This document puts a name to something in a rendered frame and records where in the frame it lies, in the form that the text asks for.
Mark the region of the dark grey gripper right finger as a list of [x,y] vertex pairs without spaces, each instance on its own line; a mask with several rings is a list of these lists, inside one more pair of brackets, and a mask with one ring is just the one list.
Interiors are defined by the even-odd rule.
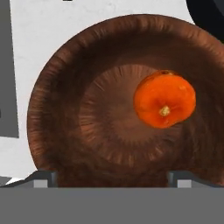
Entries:
[[189,171],[169,171],[167,174],[168,186],[172,188],[221,188],[221,185],[213,184],[198,178]]

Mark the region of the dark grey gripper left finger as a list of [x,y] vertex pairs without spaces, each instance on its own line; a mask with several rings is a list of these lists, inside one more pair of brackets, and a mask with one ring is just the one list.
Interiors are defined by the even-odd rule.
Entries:
[[52,188],[57,186],[57,174],[55,171],[35,171],[23,180],[8,184],[8,187],[24,188]]

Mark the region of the orange squash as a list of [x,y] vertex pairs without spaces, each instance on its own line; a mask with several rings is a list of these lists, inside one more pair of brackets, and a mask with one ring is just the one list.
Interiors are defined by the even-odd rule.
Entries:
[[139,83],[133,103],[140,120],[151,127],[167,129],[193,113],[196,92],[180,74],[158,70]]

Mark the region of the brown wooden bowl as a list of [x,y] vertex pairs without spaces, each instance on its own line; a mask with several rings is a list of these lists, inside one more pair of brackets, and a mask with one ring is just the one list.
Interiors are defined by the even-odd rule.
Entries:
[[[133,109],[137,84],[171,69],[196,91],[197,107],[168,129]],[[224,44],[186,21],[115,17],[69,39],[31,93],[27,135],[34,164],[64,187],[165,187],[171,171],[224,186]]]

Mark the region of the black round object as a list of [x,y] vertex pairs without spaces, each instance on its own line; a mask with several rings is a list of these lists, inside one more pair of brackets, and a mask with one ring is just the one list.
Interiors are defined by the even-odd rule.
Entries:
[[185,0],[192,21],[224,43],[224,0]]

